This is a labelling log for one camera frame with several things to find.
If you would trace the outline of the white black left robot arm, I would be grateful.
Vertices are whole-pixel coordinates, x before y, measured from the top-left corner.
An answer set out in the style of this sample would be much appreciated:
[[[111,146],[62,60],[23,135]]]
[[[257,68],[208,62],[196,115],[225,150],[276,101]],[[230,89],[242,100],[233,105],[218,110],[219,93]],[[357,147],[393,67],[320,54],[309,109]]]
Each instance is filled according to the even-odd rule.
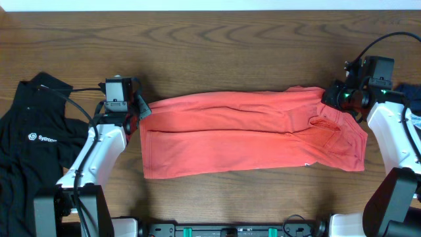
[[[116,75],[99,84],[105,100],[88,116],[87,140],[54,187],[34,198],[36,236],[145,236],[135,217],[112,218],[103,186],[140,120],[151,115],[141,82]]]

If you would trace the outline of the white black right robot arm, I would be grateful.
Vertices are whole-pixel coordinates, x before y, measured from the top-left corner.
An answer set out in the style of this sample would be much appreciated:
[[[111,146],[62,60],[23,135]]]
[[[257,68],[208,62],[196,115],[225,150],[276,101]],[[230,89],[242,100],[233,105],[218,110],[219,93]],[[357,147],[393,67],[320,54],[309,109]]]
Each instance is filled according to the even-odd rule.
[[[345,81],[336,80],[322,102],[360,115],[378,143],[386,177],[364,211],[335,214],[328,236],[420,236],[420,134],[405,94],[392,86],[394,60],[367,56],[345,63]]]

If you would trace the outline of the red orange t-shirt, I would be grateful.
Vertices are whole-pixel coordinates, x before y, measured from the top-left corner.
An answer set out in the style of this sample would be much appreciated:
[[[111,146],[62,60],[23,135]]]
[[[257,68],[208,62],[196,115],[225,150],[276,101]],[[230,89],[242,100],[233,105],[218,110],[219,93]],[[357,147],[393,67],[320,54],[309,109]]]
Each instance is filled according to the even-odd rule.
[[[153,102],[140,123],[148,179],[304,167],[364,170],[367,133],[322,88],[207,92]]]

